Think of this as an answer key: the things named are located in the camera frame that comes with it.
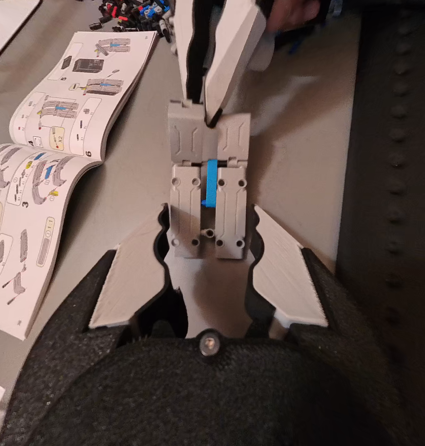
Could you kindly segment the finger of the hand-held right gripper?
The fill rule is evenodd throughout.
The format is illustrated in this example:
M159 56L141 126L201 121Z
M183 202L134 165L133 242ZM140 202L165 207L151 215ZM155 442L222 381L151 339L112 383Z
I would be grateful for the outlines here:
M183 97L199 104L203 88L201 1L177 0L174 6L173 29Z
M215 127L243 75L267 22L267 1L225 1L215 28L214 52L204 81L205 122Z

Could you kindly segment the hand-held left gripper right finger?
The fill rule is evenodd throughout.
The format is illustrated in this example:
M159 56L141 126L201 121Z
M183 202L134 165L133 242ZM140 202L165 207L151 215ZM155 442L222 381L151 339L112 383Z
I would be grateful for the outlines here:
M295 323L327 327L303 246L258 205L254 210L256 235L262 239L262 256L253 269L255 291L274 306L274 318L283 328Z

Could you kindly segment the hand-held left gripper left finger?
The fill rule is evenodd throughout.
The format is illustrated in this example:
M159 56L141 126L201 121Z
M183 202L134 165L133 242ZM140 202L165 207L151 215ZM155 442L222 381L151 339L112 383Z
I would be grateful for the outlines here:
M161 204L116 247L89 328L127 325L170 286L169 206Z

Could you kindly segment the grey blue toy assembly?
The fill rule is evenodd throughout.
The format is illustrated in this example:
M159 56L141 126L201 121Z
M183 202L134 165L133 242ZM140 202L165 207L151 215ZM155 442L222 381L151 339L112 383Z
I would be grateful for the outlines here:
M243 259L246 236L249 113L222 115L214 129L206 128L202 161L207 168L204 207L215 197L215 256Z

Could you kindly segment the person's right hand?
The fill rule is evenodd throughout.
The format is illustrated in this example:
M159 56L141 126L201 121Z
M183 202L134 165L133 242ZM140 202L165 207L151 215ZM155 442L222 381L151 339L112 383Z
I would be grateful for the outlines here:
M266 22L266 31L294 30L315 19L320 11L318 0L275 0Z

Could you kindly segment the pile of toy bricks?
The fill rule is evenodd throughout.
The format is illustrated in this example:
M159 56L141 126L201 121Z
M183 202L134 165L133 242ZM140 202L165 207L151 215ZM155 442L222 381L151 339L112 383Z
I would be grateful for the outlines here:
M171 43L174 7L174 1L168 0L103 0L98 6L100 18L89 29L100 30L104 24L115 21L114 32L156 31Z

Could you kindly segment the open instruction booklet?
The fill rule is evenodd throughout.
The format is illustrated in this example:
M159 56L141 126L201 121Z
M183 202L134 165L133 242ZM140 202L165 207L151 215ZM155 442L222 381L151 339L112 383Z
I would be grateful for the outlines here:
M0 330L24 341L53 272L77 181L104 162L109 131L156 31L77 32L11 117L0 144Z

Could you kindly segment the white paper sheet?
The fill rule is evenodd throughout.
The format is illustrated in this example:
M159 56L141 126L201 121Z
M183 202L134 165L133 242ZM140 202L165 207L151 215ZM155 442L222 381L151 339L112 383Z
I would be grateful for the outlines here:
M0 0L0 54L41 3L41 0Z

